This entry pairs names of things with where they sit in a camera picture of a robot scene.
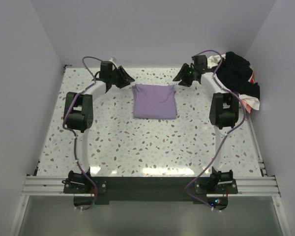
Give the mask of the purple t shirt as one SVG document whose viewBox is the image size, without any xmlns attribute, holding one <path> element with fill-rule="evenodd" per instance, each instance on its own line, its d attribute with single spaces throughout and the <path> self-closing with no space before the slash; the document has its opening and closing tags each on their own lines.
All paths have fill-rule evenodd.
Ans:
<svg viewBox="0 0 295 236">
<path fill-rule="evenodd" d="M 133 117 L 147 119 L 176 119 L 175 86 L 132 86 L 134 95 Z"/>
</svg>

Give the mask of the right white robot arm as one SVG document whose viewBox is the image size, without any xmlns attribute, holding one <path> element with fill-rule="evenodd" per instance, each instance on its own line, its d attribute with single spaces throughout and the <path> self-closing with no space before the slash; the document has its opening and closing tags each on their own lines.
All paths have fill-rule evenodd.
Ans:
<svg viewBox="0 0 295 236">
<path fill-rule="evenodd" d="M 190 87 L 194 81 L 206 88 L 211 99 L 209 121 L 215 133 L 215 155 L 205 171 L 211 168 L 209 177 L 198 177 L 193 182 L 195 194 L 223 193 L 233 186 L 231 141 L 232 131 L 239 118 L 238 96 L 226 88 L 217 78 L 216 72 L 208 68 L 207 57 L 197 55 L 193 62 L 183 64 L 174 78 L 180 86 Z"/>
</svg>

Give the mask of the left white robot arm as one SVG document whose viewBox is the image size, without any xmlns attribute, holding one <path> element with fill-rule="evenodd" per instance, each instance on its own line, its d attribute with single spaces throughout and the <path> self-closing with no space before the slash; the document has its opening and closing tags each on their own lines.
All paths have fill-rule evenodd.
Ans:
<svg viewBox="0 0 295 236">
<path fill-rule="evenodd" d="M 96 195 L 98 188 L 91 179 L 88 158 L 89 130 L 94 121 L 93 102 L 112 86 L 121 89 L 135 80 L 122 66 L 116 66 L 112 61 L 102 61 L 99 71 L 91 73 L 91 76 L 90 85 L 81 92 L 66 94 L 62 127 L 74 135 L 73 156 L 78 168 L 77 172 L 69 172 L 65 187 Z"/>
</svg>

